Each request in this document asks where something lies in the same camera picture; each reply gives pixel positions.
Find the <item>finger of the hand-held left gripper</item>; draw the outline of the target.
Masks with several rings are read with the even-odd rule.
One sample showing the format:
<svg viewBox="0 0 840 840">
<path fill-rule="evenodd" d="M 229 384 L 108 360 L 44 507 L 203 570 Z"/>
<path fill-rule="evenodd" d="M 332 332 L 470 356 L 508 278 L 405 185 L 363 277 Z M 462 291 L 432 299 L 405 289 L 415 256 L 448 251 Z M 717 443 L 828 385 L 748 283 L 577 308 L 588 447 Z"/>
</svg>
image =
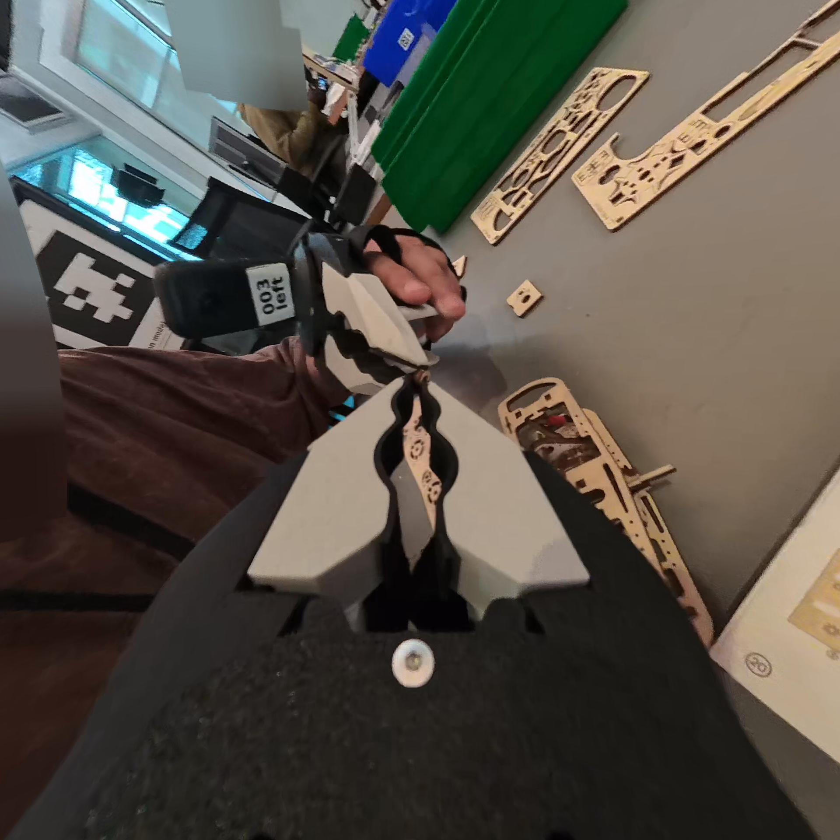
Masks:
<svg viewBox="0 0 840 840">
<path fill-rule="evenodd" d="M 407 368 L 438 362 L 413 326 L 437 316 L 433 306 L 398 303 L 377 276 L 345 276 L 329 265 L 322 265 L 322 294 L 327 310 L 339 316 L 345 330 L 362 336 L 373 353 Z"/>
<path fill-rule="evenodd" d="M 343 327 L 323 332 L 325 364 L 354 395 L 373 396 L 421 368 L 421 343 L 411 328 Z"/>
</svg>

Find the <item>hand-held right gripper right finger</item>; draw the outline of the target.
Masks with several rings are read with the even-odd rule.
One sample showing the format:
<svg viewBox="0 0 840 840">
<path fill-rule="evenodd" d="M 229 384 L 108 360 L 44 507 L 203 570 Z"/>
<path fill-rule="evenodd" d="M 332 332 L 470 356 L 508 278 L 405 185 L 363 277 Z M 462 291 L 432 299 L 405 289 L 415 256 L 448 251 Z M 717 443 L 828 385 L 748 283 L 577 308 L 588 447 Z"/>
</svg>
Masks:
<svg viewBox="0 0 840 840">
<path fill-rule="evenodd" d="M 591 576 L 522 450 L 440 386 L 435 431 L 454 450 L 443 494 L 446 535 L 458 557 L 455 590 L 481 619 L 495 601 L 589 584 Z"/>
</svg>

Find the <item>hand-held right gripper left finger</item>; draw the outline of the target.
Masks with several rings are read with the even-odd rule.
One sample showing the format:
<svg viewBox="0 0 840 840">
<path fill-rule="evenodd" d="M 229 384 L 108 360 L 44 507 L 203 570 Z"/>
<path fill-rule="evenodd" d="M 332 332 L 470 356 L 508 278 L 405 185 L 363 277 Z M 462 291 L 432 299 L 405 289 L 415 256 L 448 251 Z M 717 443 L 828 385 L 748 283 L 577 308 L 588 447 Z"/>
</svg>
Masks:
<svg viewBox="0 0 840 840">
<path fill-rule="evenodd" d="M 408 628 L 409 573 L 392 473 L 403 461 L 397 379 L 308 448 L 248 567 L 258 585 L 356 607 L 356 629 Z"/>
</svg>

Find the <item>long wooden frame assembly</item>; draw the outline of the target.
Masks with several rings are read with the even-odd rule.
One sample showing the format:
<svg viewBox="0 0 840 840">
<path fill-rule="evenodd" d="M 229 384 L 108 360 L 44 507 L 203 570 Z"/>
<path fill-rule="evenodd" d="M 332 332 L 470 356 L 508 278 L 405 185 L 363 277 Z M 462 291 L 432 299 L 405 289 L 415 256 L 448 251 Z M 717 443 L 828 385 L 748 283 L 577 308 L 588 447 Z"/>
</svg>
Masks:
<svg viewBox="0 0 840 840">
<path fill-rule="evenodd" d="M 709 649 L 715 637 L 711 615 L 653 497 L 676 467 L 638 470 L 601 418 L 556 377 L 526 384 L 502 400 L 497 412 L 505 435 L 558 471 L 633 542 Z"/>
</svg>

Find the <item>narrow wooden strip piece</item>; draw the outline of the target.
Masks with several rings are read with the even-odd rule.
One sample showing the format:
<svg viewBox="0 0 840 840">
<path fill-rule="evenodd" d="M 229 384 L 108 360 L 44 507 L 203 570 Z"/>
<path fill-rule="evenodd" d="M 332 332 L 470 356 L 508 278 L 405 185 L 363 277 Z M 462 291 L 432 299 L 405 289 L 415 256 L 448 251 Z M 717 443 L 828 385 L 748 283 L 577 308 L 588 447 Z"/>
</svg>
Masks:
<svg viewBox="0 0 840 840">
<path fill-rule="evenodd" d="M 403 427 L 403 453 L 408 469 L 419 490 L 428 525 L 430 540 L 437 525 L 438 501 L 443 494 L 443 482 L 432 468 L 432 438 L 424 426 L 424 410 L 421 404 L 419 389 L 428 385 L 430 374 L 427 371 L 414 373 L 412 382 L 415 391 L 412 398 L 411 414 Z"/>
</svg>

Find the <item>person's left forearm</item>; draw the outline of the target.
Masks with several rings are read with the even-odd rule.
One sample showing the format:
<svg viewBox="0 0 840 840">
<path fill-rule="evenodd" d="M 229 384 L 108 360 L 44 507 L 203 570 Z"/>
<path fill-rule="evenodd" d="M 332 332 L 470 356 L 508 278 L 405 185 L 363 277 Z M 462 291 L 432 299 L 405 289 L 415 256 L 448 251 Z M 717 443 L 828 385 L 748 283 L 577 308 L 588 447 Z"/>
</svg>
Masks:
<svg viewBox="0 0 840 840">
<path fill-rule="evenodd" d="M 61 350 L 59 373 L 70 498 L 55 535 L 74 550 L 128 523 L 193 546 L 349 396 L 295 338 L 240 357 Z"/>
</svg>

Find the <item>person's left hand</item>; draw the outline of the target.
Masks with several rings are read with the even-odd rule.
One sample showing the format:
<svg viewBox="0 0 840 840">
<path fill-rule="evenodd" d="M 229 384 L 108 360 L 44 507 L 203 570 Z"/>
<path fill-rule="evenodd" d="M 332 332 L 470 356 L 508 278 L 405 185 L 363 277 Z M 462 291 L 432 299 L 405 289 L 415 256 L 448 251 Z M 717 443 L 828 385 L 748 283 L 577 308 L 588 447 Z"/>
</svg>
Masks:
<svg viewBox="0 0 840 840">
<path fill-rule="evenodd" d="M 399 261 L 371 240 L 364 248 L 366 265 L 403 305 L 435 309 L 435 315 L 416 325 L 415 331 L 421 339 L 436 343 L 466 315 L 459 279 L 445 252 L 432 240 L 399 234 L 395 241 L 401 250 Z"/>
</svg>

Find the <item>black office chair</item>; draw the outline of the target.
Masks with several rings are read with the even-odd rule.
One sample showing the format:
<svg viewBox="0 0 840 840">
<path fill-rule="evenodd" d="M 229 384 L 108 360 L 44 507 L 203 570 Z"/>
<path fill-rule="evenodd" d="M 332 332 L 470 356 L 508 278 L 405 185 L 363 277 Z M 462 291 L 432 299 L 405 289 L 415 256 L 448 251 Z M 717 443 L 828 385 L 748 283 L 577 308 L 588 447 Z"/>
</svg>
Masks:
<svg viewBox="0 0 840 840">
<path fill-rule="evenodd" d="M 286 257 L 309 217 L 210 177 L 206 191 L 169 246 L 199 259 Z"/>
</svg>

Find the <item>black and white marker board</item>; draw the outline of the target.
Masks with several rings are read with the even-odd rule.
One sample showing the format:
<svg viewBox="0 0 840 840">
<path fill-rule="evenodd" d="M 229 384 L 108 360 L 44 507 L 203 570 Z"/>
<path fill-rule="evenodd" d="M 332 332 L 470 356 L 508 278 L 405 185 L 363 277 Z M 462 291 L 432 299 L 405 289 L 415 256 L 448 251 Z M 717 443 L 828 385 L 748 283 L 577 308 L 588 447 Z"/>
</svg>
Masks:
<svg viewBox="0 0 840 840">
<path fill-rule="evenodd" d="M 125 249 L 119 237 L 23 182 L 12 183 L 60 350 L 180 350 L 153 286 L 161 258 Z"/>
</svg>

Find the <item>green plastic box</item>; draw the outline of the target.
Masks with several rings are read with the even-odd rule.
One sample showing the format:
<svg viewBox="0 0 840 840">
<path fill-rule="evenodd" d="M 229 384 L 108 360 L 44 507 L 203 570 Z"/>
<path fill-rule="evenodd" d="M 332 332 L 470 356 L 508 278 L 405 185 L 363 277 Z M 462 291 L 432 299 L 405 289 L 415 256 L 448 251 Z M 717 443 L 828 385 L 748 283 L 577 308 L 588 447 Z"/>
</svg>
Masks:
<svg viewBox="0 0 840 840">
<path fill-rule="evenodd" d="M 372 153 L 408 227 L 443 234 L 627 1 L 458 1 Z"/>
</svg>

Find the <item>person's brown sweater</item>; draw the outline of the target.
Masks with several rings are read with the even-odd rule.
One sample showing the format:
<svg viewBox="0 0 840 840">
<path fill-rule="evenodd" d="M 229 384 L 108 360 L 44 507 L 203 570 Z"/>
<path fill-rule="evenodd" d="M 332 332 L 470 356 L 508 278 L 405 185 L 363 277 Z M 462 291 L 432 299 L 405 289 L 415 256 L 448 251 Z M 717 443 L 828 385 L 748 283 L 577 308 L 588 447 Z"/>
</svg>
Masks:
<svg viewBox="0 0 840 840">
<path fill-rule="evenodd" d="M 69 483 L 63 517 L 2 544 L 2 837 L 67 756 L 163 584 L 253 487 L 178 490 L 143 511 Z"/>
</svg>

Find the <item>blue plastic box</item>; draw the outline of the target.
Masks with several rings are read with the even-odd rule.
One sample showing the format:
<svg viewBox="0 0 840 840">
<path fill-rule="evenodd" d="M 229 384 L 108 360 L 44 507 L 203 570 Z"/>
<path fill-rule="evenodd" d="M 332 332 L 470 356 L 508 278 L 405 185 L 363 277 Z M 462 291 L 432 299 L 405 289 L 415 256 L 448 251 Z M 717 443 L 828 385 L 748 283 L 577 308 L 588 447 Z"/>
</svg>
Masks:
<svg viewBox="0 0 840 840">
<path fill-rule="evenodd" d="M 364 52 L 363 67 L 390 87 L 424 34 L 442 27 L 456 1 L 392 1 Z"/>
</svg>

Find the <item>white instruction booklet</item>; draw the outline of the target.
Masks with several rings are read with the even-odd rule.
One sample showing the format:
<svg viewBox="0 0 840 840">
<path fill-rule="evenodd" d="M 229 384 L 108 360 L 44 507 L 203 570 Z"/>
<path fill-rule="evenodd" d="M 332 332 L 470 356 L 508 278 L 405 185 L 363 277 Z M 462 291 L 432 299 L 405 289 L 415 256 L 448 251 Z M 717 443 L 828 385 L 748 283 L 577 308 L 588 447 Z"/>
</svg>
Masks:
<svg viewBox="0 0 840 840">
<path fill-rule="evenodd" d="M 839 762 L 839 473 L 745 595 L 710 656 Z"/>
</svg>

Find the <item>angled wooden parts sheet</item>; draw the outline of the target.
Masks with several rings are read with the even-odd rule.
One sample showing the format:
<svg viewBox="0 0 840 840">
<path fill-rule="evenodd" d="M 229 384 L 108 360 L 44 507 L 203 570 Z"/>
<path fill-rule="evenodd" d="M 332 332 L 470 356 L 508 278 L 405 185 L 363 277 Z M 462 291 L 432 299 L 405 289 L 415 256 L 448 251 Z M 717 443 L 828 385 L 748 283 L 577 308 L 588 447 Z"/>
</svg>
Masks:
<svg viewBox="0 0 840 840">
<path fill-rule="evenodd" d="M 823 37 L 819 27 L 838 15 L 839 2 L 825 3 L 756 67 L 732 79 L 645 152 L 621 159 L 614 134 L 572 174 L 572 183 L 605 228 L 617 231 L 641 214 L 766 114 L 838 61 L 839 33 Z M 799 59 L 777 70 L 761 89 L 715 119 L 712 110 L 789 54 Z"/>
</svg>

